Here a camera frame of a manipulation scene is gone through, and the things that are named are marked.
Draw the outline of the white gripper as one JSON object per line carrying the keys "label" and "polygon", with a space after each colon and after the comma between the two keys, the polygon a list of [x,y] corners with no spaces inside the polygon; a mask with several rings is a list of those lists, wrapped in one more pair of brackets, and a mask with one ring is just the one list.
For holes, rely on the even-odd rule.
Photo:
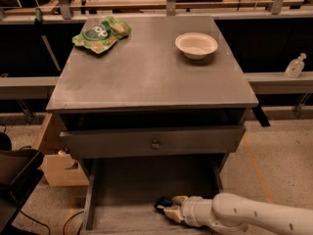
{"label": "white gripper", "polygon": [[181,223],[183,220],[190,226],[201,227],[202,218],[202,202],[203,198],[198,196],[193,196],[188,198],[188,196],[175,196],[172,198],[172,202],[179,207],[164,208],[164,214],[174,220],[177,223]]}

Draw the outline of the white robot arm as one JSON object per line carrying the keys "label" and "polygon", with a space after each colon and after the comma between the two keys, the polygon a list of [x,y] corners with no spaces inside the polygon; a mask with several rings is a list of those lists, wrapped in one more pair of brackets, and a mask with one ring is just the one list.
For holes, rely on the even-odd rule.
{"label": "white robot arm", "polygon": [[162,210],[178,223],[207,226],[221,235],[246,235],[249,224],[277,235],[313,235],[312,210],[256,202],[230,193],[213,199],[176,196],[171,206]]}

